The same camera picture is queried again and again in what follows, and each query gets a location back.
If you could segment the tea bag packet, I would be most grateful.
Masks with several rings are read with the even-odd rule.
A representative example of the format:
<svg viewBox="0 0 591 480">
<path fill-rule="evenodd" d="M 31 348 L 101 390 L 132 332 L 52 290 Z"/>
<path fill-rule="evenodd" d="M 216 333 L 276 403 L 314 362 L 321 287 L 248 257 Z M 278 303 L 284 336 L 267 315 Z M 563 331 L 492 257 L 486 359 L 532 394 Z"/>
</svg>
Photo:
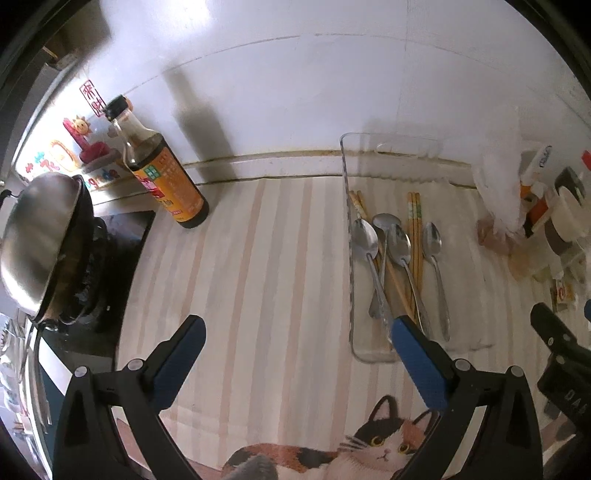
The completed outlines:
<svg viewBox="0 0 591 480">
<path fill-rule="evenodd" d="M 556 311 L 574 308 L 577 302 L 574 283 L 566 278 L 554 279 L 551 286 L 552 305 Z"/>
</svg>

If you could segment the striped cat print mat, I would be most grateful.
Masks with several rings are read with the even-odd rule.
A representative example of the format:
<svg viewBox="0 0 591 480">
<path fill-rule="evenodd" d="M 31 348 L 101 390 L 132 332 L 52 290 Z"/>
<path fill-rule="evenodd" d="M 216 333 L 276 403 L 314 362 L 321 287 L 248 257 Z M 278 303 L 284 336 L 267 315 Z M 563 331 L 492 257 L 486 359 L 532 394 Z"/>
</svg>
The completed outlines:
<svg viewBox="0 0 591 480">
<path fill-rule="evenodd" d="M 452 357 L 482 370 L 519 365 L 540 423 L 536 382 L 548 349 L 530 326 L 550 287 L 515 282 L 505 257 L 478 245 L 478 192 L 447 183 L 357 179 L 370 215 L 404 219 L 419 191 L 425 222 L 439 228 L 452 320 Z M 349 237 L 342 179 L 261 179 L 208 185 L 212 212 L 185 230 L 158 209 L 124 313 L 116 368 L 146 358 L 189 314 L 207 339 L 173 406 L 162 413 L 190 459 L 215 469 L 259 442 L 334 449 L 377 400 L 401 414 L 425 406 L 404 365 L 365 364 L 349 344 Z"/>
</svg>

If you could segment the slim steel spoon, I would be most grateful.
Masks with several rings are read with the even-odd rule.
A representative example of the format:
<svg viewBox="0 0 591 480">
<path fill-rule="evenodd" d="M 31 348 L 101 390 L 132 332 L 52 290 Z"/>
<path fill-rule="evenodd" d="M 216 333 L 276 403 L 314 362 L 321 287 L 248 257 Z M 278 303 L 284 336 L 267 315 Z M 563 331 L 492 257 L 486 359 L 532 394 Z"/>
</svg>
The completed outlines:
<svg viewBox="0 0 591 480">
<path fill-rule="evenodd" d="M 443 339 L 445 341 L 449 341 L 451 339 L 451 318 L 443 277 L 438 262 L 442 245 L 443 243 L 441 234 L 437 226 L 433 222 L 428 222 L 423 228 L 423 255 L 424 258 L 433 266 L 435 271 L 438 290 L 440 328 Z"/>
</svg>

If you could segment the chopstick orange patterned band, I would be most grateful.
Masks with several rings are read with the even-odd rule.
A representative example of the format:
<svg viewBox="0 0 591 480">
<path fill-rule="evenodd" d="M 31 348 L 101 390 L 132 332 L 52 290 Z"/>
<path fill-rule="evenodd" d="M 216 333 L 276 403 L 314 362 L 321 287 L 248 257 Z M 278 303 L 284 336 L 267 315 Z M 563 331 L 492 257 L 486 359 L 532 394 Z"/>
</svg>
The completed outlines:
<svg viewBox="0 0 591 480">
<path fill-rule="evenodd" d="M 356 210 L 356 214 L 362 218 L 363 220 L 368 220 L 369 215 L 366 211 L 365 205 L 359 196 L 359 192 L 355 192 L 353 190 L 348 191 L 349 200 L 352 202 L 353 207 Z M 386 260 L 386 271 L 388 272 L 388 277 L 391 280 L 391 283 L 394 285 L 394 289 L 396 289 L 398 293 L 398 297 L 400 299 L 400 304 L 404 308 L 406 314 L 411 316 L 413 314 L 411 304 L 406 298 L 405 295 L 405 287 L 402 283 L 402 280 L 399 278 L 399 275 L 394 268 L 394 263 L 390 256 L 384 250 L 384 243 L 379 243 L 379 253 L 382 256 L 382 259 Z"/>
</svg>

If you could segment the chopstick green band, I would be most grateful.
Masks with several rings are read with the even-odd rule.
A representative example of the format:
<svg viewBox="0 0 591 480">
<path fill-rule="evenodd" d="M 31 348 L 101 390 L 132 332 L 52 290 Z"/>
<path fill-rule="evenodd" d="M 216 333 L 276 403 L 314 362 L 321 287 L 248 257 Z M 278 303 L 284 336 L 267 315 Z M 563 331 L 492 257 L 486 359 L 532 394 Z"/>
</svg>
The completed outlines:
<svg viewBox="0 0 591 480">
<path fill-rule="evenodd" d="M 416 275 L 415 280 L 417 281 L 417 287 L 419 291 L 422 291 L 423 286 L 423 247 L 422 247 L 422 233 L 423 233 L 423 219 L 422 219 L 422 202 L 421 195 L 419 192 L 414 193 L 414 205 L 415 205 L 415 247 L 416 247 L 416 258 L 415 268 Z"/>
</svg>

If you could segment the long steel spoon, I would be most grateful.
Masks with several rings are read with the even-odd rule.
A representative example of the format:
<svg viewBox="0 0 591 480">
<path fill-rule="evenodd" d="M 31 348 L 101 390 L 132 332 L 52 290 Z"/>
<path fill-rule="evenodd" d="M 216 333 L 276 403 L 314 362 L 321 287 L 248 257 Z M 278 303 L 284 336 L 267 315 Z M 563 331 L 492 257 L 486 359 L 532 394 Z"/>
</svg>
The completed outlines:
<svg viewBox="0 0 591 480">
<path fill-rule="evenodd" d="M 423 334 L 428 338 L 432 338 L 432 330 L 430 327 L 430 322 L 427 315 L 427 310 L 422 300 L 422 297 L 419 293 L 419 290 L 416 286 L 415 280 L 412 279 L 411 271 L 410 271 L 410 261 L 411 261 L 411 242 L 401 226 L 394 225 L 394 228 L 390 230 L 389 234 L 389 242 L 392 247 L 392 254 L 391 257 L 397 265 L 401 266 L 404 271 L 406 272 L 409 285 L 412 292 L 412 297 L 415 303 L 415 307 L 417 310 L 416 318 L 420 329 L 422 330 Z"/>
</svg>

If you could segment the gas stove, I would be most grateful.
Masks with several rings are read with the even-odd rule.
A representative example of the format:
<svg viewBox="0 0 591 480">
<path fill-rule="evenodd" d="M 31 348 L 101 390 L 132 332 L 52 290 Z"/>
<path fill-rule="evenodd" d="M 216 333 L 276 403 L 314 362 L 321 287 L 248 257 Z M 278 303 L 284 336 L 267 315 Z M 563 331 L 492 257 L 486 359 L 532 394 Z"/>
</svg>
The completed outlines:
<svg viewBox="0 0 591 480">
<path fill-rule="evenodd" d="M 41 332 L 69 369 L 114 369 L 132 279 L 154 219 L 152 210 L 94 219 L 89 260 L 74 295 Z"/>
</svg>

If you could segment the colourful toy decoration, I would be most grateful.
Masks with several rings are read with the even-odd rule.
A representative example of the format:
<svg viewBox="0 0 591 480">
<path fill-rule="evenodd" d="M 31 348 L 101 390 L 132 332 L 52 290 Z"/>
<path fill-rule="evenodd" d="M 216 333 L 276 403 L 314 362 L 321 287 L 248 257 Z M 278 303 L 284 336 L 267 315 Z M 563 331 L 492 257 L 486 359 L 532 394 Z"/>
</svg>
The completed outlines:
<svg viewBox="0 0 591 480">
<path fill-rule="evenodd" d="M 130 178 L 105 106 L 92 80 L 68 82 L 50 98 L 21 142 L 15 173 L 26 183 L 46 173 L 79 175 L 89 191 Z"/>
</svg>

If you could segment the large steel spoon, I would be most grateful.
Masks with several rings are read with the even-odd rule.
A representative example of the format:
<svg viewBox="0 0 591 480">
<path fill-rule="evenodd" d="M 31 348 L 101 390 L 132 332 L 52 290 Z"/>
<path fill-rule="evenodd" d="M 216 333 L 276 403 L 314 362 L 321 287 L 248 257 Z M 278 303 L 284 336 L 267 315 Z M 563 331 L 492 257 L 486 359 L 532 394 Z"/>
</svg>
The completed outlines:
<svg viewBox="0 0 591 480">
<path fill-rule="evenodd" d="M 356 258 L 363 259 L 369 265 L 370 278 L 372 278 L 374 294 L 376 294 L 378 303 L 378 318 L 382 321 L 387 332 L 391 333 L 394 317 L 374 263 L 379 251 L 378 235 L 374 227 L 363 218 L 356 219 L 353 222 L 351 234 L 353 255 Z"/>
</svg>

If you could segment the chopstick light blue band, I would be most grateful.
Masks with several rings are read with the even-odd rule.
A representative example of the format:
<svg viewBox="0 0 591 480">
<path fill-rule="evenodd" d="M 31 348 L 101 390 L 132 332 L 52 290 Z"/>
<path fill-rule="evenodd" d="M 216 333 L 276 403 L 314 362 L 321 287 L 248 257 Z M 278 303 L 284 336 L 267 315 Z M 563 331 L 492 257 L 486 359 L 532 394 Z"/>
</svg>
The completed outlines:
<svg viewBox="0 0 591 480">
<path fill-rule="evenodd" d="M 410 271 L 412 275 L 412 279 L 415 280 L 415 235 L 414 235 L 414 226 L 415 226 L 415 192 L 409 192 L 407 194 L 407 234 L 409 236 L 411 242 L 411 261 L 410 261 Z"/>
</svg>

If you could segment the steel wok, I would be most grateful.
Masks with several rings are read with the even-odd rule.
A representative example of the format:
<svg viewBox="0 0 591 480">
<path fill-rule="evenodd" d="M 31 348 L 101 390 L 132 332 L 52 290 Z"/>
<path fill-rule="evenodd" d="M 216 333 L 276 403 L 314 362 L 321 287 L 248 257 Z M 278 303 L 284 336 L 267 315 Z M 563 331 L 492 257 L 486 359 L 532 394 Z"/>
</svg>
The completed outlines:
<svg viewBox="0 0 591 480">
<path fill-rule="evenodd" d="M 1 240 L 1 280 L 34 322 L 57 320 L 71 304 L 93 232 L 92 200 L 79 175 L 43 174 L 16 196 Z"/>
</svg>

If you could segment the soy sauce bottle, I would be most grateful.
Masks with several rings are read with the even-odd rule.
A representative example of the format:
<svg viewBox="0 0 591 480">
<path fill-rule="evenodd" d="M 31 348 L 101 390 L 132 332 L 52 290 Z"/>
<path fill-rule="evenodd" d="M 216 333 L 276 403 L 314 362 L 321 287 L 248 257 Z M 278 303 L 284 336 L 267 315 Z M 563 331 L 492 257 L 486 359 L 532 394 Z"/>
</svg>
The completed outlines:
<svg viewBox="0 0 591 480">
<path fill-rule="evenodd" d="M 183 228 L 204 222 L 209 204 L 162 134 L 145 127 L 123 95 L 111 100 L 104 114 L 123 139 L 125 166 L 148 193 Z"/>
</svg>

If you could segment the glass jar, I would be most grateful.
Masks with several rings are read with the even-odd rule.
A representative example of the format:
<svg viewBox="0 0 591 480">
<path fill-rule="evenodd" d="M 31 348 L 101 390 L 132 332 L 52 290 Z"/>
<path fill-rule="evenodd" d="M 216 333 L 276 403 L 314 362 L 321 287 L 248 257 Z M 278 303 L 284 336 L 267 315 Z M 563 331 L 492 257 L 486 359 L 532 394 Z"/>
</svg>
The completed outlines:
<svg viewBox="0 0 591 480">
<path fill-rule="evenodd" d="M 533 277 L 538 282 L 561 279 L 561 257 L 551 248 L 546 235 L 538 232 L 518 244 L 509 256 L 509 270 L 515 280 Z"/>
</svg>

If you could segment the clear plastic utensil tray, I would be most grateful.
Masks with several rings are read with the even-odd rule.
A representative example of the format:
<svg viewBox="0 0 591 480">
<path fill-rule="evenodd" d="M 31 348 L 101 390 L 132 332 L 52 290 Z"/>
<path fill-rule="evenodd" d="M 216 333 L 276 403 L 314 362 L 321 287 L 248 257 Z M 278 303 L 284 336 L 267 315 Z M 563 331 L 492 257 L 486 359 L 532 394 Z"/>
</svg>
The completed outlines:
<svg viewBox="0 0 591 480">
<path fill-rule="evenodd" d="M 448 352 L 466 353 L 468 333 L 422 299 L 422 187 L 469 186 L 466 164 L 440 158 L 436 140 L 385 133 L 339 139 L 349 234 L 349 344 L 363 363 L 394 363 L 390 326 L 408 315 Z"/>
</svg>

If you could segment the small spoon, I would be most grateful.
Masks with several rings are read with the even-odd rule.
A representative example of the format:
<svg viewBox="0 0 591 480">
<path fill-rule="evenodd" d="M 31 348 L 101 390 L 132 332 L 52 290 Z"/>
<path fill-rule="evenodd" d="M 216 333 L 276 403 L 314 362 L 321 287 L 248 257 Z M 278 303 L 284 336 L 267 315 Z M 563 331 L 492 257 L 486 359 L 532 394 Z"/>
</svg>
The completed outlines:
<svg viewBox="0 0 591 480">
<path fill-rule="evenodd" d="M 401 226 L 401 220 L 397 217 L 394 216 L 393 214 L 390 213 L 379 213 L 377 215 L 375 215 L 372 219 L 372 225 L 375 227 L 375 229 L 377 229 L 378 231 L 378 237 L 380 240 L 383 240 L 383 253 L 382 253 L 382 258 L 381 258 L 381 263 L 380 263 L 380 267 L 379 267 L 379 278 L 380 278 L 380 283 L 381 286 L 384 288 L 384 291 L 386 293 L 387 289 L 386 289 L 386 274 L 388 271 L 388 264 L 389 264 L 389 253 L 388 253 L 388 249 L 389 249 L 389 232 L 390 230 L 392 230 L 394 228 L 394 225 L 398 225 Z M 399 298 L 400 301 L 399 303 L 401 304 L 401 306 L 403 307 L 403 313 L 406 313 L 405 311 L 405 305 L 404 305 L 404 301 L 406 301 L 406 295 L 404 294 L 404 289 L 403 289 L 403 295 L 400 295 L 400 292 L 398 292 L 399 294 Z M 370 317 L 372 318 L 379 318 L 379 302 L 378 302 L 378 297 L 377 297 L 377 293 L 374 292 L 374 296 L 372 299 L 372 303 L 370 304 Z"/>
</svg>

